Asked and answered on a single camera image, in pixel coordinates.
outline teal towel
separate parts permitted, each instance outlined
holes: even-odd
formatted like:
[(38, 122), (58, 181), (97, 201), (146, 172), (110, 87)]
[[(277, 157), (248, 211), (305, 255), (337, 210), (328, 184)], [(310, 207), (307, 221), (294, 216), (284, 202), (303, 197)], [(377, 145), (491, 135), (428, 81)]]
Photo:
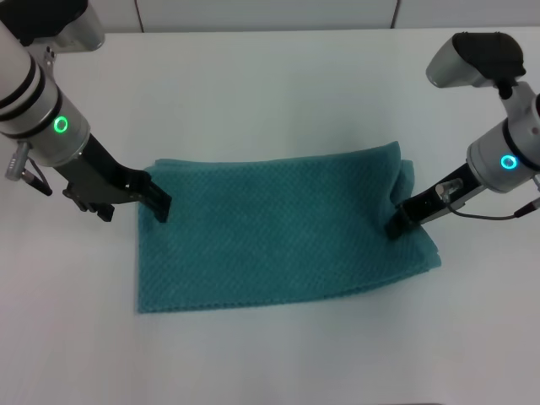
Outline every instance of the teal towel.
[(160, 224), (139, 209), (138, 311), (323, 300), (440, 265), (421, 228), (388, 240), (413, 165), (390, 143), (350, 154), (256, 163), (158, 160), (172, 196)]

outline blue led ring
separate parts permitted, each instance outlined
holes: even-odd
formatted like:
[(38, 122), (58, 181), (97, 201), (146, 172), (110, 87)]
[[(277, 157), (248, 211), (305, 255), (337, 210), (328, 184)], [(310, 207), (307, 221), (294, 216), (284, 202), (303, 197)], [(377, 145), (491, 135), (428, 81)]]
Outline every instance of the blue led ring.
[(500, 165), (503, 166), (503, 169), (513, 170), (517, 167), (517, 158), (511, 154), (506, 154), (500, 158)]

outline table surface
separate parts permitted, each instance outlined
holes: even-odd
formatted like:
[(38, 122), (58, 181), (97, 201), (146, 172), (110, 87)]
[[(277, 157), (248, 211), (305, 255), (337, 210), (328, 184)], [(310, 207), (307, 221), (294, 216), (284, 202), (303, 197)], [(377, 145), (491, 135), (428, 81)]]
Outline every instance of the table surface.
[[(540, 29), (504, 29), (540, 89)], [(505, 117), (493, 89), (424, 75), (455, 30), (109, 35), (56, 77), (124, 165), (255, 161), (399, 141), (416, 190)], [(12, 147), (0, 139), (2, 162)], [(425, 228), (441, 268), (317, 303), (138, 315), (136, 205), (80, 213), (46, 170), (43, 197), (0, 181), (0, 403), (535, 403), (540, 215), (446, 216)], [(467, 211), (508, 214), (533, 184)]]

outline metal bracket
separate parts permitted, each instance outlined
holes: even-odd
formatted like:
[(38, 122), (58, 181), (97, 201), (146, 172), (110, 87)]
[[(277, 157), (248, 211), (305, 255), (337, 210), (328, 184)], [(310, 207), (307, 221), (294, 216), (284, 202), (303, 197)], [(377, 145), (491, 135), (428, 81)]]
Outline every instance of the metal bracket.
[(47, 44), (35, 43), (26, 47), (26, 50), (36, 62), (45, 70), (47, 76), (54, 78), (53, 69), (57, 54)]

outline textured fabric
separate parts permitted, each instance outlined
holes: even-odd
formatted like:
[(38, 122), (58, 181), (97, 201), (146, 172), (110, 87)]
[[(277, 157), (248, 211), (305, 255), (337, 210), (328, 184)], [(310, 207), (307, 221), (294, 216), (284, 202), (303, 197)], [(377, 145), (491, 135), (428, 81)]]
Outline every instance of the textured fabric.
[(256, 163), (159, 160), (172, 196), (160, 224), (139, 209), (139, 312), (321, 300), (440, 265), (423, 229), (390, 241), (385, 222), (413, 190), (391, 143)]

